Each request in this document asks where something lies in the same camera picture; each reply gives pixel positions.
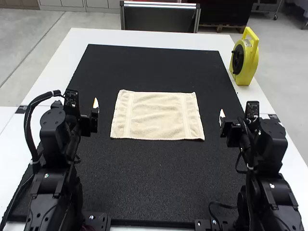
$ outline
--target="yellow cable reel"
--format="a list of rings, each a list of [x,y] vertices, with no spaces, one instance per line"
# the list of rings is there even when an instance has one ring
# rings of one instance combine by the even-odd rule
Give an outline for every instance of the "yellow cable reel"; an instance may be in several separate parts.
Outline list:
[[[259,38],[250,27],[246,27],[241,40],[232,51],[230,71],[237,85],[249,85],[254,77],[259,61]]]

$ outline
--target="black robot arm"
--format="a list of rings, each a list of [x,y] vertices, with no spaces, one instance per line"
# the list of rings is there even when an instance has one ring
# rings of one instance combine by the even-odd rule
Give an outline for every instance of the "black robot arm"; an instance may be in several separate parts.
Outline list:
[[[245,118],[226,120],[220,113],[221,137],[228,147],[239,147],[247,166],[246,185],[238,194],[239,217],[234,230],[303,231],[298,204],[279,173],[288,142],[283,126],[259,117],[259,103],[246,104]]]
[[[45,93],[31,103],[25,116],[25,135],[35,167],[31,202],[25,231],[78,231],[82,227],[83,197],[75,164],[81,136],[97,132],[98,105],[90,116],[80,114],[78,92],[67,90],[64,105],[55,101],[40,120],[39,156],[31,135],[30,119],[34,107],[43,99],[61,95]]]

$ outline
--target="concrete floor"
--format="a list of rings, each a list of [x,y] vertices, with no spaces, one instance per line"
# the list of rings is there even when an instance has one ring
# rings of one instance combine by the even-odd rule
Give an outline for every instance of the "concrete floor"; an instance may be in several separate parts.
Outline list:
[[[120,29],[120,16],[105,13],[2,9],[0,22],[0,106],[19,106],[71,27]],[[277,21],[252,15],[248,25],[260,38],[255,77],[308,164],[308,31],[283,14]],[[235,30],[223,33],[241,38]]]

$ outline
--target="towel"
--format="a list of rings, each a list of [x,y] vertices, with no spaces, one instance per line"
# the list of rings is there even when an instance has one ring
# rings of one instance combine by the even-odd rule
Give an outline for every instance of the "towel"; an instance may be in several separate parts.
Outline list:
[[[141,140],[205,140],[195,92],[120,90],[111,138]]]

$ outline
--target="black cable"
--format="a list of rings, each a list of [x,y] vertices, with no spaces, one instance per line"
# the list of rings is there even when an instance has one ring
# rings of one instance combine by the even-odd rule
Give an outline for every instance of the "black cable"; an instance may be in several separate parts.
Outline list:
[[[220,203],[218,201],[211,201],[208,204],[208,211],[209,211],[210,215],[212,216],[212,218],[214,218],[214,220],[217,222],[219,229],[220,229],[220,223],[219,223],[219,220],[217,219],[217,217],[213,214],[213,212],[211,210],[211,205],[217,205],[217,206],[220,206],[220,207],[226,208],[226,209],[237,209],[237,206],[226,205],[226,204]]]
[[[25,138],[26,138],[28,148],[29,148],[31,155],[32,155],[32,162],[33,162],[34,166],[39,165],[40,156],[38,155],[36,146],[33,142],[32,133],[31,133],[30,121],[31,121],[31,117],[32,117],[32,112],[33,112],[34,108],[39,103],[41,103],[41,102],[43,102],[47,99],[50,99],[53,96],[62,96],[62,95],[61,95],[61,92],[59,90],[46,92],[46,93],[36,97],[34,100],[32,100],[30,102],[30,104],[28,105],[27,109],[26,109],[25,119],[24,119],[24,132],[25,132]]]
[[[247,171],[243,171],[243,170],[238,170],[238,169],[237,169],[237,166],[238,166],[238,164],[239,164],[239,162],[240,162],[241,156],[242,156],[242,152],[240,152],[239,155],[237,156],[237,159],[236,159],[236,162],[235,162],[235,170],[236,170],[237,173],[240,173],[240,174],[247,174]]]
[[[16,191],[15,196],[13,197],[11,204],[9,205],[8,209],[6,210],[5,214],[3,215],[3,219],[2,222],[0,224],[0,231],[3,231],[5,224],[7,222],[7,219],[10,215],[11,209],[13,207],[13,205],[15,204],[15,200],[17,197],[19,197],[19,193],[22,192],[24,190],[25,187],[27,187],[27,185],[32,181],[34,175],[32,174]]]
[[[249,213],[249,231],[254,230],[255,226],[255,216],[252,208],[252,198],[251,198],[251,192],[250,192],[250,184],[251,184],[251,178],[254,173],[253,171],[253,165],[254,165],[254,158],[255,158],[255,143],[254,143],[254,138],[251,133],[251,131],[247,128],[246,123],[243,121],[241,117],[237,117],[241,128],[246,132],[246,135],[249,138],[250,142],[250,155],[248,157],[248,163],[247,163],[247,174],[246,174],[246,199],[247,199],[247,207],[248,207],[248,213]]]

